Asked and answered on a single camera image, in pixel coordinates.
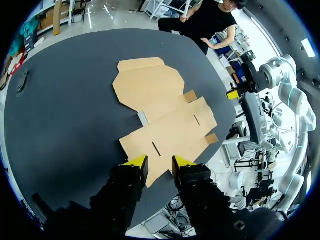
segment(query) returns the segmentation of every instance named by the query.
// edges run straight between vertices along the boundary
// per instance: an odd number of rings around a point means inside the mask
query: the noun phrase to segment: black t-shirt
[[[214,0],[203,0],[200,9],[186,21],[184,35],[190,38],[211,39],[213,35],[237,22],[230,12],[223,12]]]

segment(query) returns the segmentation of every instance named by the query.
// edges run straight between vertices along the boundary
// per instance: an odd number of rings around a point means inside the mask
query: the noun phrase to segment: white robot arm
[[[307,95],[297,88],[296,71],[296,63],[289,55],[272,58],[268,63],[260,67],[260,72],[265,73],[267,77],[267,87],[272,89],[279,86],[278,94],[280,100],[299,117],[298,144],[292,162],[278,187],[278,190],[285,197],[277,206],[277,209],[285,213],[297,197],[304,183],[304,177],[298,175],[297,172],[303,163],[307,151],[308,131],[316,129],[316,115],[308,102]],[[274,131],[274,135],[276,136],[276,130],[272,128],[270,130]],[[285,144],[281,142],[281,137],[278,138],[281,145]]]
[[[269,143],[266,139],[267,136],[260,142],[260,145],[266,149],[267,151],[270,151],[270,160],[273,162],[275,160],[275,156],[278,154],[279,151],[284,151],[286,154],[289,153],[289,151],[292,149],[293,145],[292,142],[286,142],[282,133],[279,131],[281,125],[282,125],[282,114],[274,114],[276,111],[276,108],[272,110],[271,119],[273,121],[273,124],[269,127],[269,130],[267,132],[264,132],[265,135],[272,135],[276,140],[277,144],[276,146],[273,146],[271,143]]]

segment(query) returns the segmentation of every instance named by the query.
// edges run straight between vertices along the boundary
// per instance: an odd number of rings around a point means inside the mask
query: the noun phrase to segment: cardboard sheet
[[[217,126],[206,100],[194,91],[183,95],[180,74],[160,58],[121,61],[118,69],[113,87],[119,101],[143,112],[148,122],[120,139],[129,161],[148,156],[147,187],[171,170],[173,155],[194,162],[218,141],[215,134],[206,136]]]

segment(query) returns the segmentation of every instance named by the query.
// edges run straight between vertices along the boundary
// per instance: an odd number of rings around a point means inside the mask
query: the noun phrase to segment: red box
[[[11,75],[15,74],[15,72],[18,70],[18,68],[20,68],[22,66],[22,63],[24,62],[24,60],[25,60],[25,55],[23,54],[21,59],[19,60],[19,62],[17,62],[14,65],[14,67],[13,67],[13,69],[11,71]]]

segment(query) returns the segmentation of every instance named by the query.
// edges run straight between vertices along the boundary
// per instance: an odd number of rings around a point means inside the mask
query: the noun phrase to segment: dark gray table
[[[192,40],[144,29],[69,38],[44,49],[16,72],[5,103],[11,168],[37,214],[31,201],[37,192],[53,209],[67,207],[69,201],[89,207],[110,168],[125,162],[119,139],[142,124],[135,111],[119,103],[112,83],[119,61],[149,57],[160,57],[177,69],[185,81],[184,92],[194,90],[212,108],[219,143],[210,145],[196,162],[207,163],[217,152],[236,113],[215,69]],[[17,94],[24,68],[29,68],[30,77]],[[168,172],[143,190],[131,226],[155,214],[176,194]]]

